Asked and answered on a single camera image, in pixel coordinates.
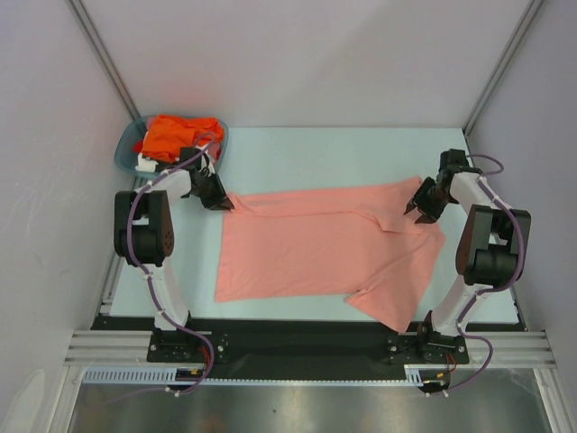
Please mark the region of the salmon pink t shirt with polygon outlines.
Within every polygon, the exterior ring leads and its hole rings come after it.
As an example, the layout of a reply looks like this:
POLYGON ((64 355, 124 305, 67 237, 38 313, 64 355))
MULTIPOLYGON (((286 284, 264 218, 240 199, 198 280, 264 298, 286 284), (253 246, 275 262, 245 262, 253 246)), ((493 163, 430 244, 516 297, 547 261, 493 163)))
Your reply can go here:
POLYGON ((343 294, 397 332, 408 330, 445 236, 406 205, 424 182, 232 195, 224 214, 215 301, 343 294))

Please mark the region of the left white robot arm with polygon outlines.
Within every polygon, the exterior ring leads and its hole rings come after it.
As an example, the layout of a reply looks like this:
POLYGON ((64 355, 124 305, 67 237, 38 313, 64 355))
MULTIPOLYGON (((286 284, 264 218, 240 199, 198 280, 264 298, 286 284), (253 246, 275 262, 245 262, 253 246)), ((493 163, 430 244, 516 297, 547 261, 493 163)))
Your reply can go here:
POLYGON ((140 189, 114 196, 114 250, 140 272, 155 308, 154 326, 177 330, 167 348, 182 361, 197 354, 199 339, 185 329, 190 313, 170 264, 176 244, 170 206, 189 197, 207 210, 234 209, 218 174, 207 169, 165 170, 140 189))

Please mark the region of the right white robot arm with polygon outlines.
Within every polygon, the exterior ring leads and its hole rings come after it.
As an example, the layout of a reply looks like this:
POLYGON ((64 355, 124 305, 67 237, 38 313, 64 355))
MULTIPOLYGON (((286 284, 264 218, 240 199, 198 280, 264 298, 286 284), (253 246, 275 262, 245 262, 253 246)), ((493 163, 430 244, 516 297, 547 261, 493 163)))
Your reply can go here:
POLYGON ((429 312, 430 331, 416 339, 417 354, 436 362, 448 351, 447 337, 463 336, 473 313, 492 294, 508 290, 521 277, 532 217, 513 208, 476 172, 449 180, 427 178, 407 204, 418 224, 438 221, 449 204, 461 206, 467 219, 455 253, 457 277, 444 300, 429 312))

